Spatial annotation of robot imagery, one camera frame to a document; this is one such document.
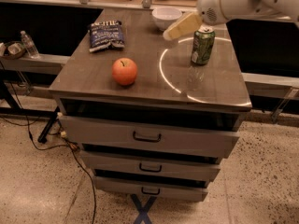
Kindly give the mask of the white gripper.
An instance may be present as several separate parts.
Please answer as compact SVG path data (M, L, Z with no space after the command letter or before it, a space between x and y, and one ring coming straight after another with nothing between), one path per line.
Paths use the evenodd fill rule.
M209 25L243 19L254 14L259 0L198 0L198 12L186 12L163 33L171 41L197 31L203 21Z

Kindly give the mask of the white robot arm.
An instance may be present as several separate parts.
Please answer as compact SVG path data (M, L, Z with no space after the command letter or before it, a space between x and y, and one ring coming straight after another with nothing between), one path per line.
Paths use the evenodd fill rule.
M299 0L197 0L196 11L186 12L163 33L165 40L178 39L202 25L225 24L235 19L259 20L282 14L299 22Z

